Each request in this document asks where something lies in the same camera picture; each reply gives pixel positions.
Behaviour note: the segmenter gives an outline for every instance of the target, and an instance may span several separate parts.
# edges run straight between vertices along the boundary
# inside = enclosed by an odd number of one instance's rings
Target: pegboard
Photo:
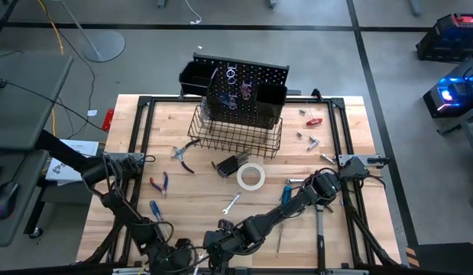
[[[207,96],[211,120],[258,128],[272,128],[274,126],[258,121],[258,107],[255,101],[256,89],[264,83],[285,86],[289,73],[288,66],[210,57],[196,53],[193,55],[193,60],[197,63],[208,63],[218,67]],[[243,84],[251,84],[248,87],[249,96],[246,96],[248,100],[244,99]]]

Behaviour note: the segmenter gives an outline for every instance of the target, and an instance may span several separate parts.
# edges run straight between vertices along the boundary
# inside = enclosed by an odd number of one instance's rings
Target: black storage bin
[[[215,65],[189,62],[178,78],[183,94],[207,96],[217,69]]]
[[[258,121],[265,125],[278,123],[280,113],[285,105],[287,87],[274,84],[260,84],[257,88]]]

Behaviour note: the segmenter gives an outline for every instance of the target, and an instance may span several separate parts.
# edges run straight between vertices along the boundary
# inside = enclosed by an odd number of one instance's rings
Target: pliers
[[[193,140],[191,142],[189,142],[188,144],[185,144],[184,147],[181,147],[180,149],[177,148],[177,147],[174,147],[173,146],[173,151],[174,151],[174,155],[171,156],[172,159],[178,159],[180,161],[180,163],[182,164],[183,168],[185,168],[185,170],[191,172],[191,173],[194,173],[192,169],[190,169],[184,162],[183,162],[183,153],[185,153],[185,151],[187,150],[187,148],[190,146],[190,145],[194,145],[196,144],[197,142],[199,142],[200,139],[196,139],[196,140]]]
[[[163,195],[163,197],[167,197],[167,188],[168,188],[168,175],[167,175],[167,172],[163,172],[163,175],[165,177],[165,180],[163,182],[163,188],[162,187],[159,187],[156,183],[154,183],[154,178],[150,178],[150,183],[151,185],[158,191],[160,191],[161,195]]]

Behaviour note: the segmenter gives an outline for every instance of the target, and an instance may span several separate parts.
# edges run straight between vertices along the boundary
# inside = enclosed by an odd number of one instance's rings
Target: computer mouse
[[[14,211],[19,185],[15,182],[0,185],[0,219],[8,218]]]

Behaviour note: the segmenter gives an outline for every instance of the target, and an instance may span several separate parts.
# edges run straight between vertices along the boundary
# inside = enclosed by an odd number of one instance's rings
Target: blue-handled pliers
[[[154,178],[150,178],[150,183],[151,185],[158,191],[160,191],[161,195],[163,195],[163,197],[167,197],[167,188],[168,188],[168,175],[167,175],[167,172],[163,172],[163,175],[165,177],[165,180],[163,182],[163,188],[158,186],[156,183],[154,183]]]

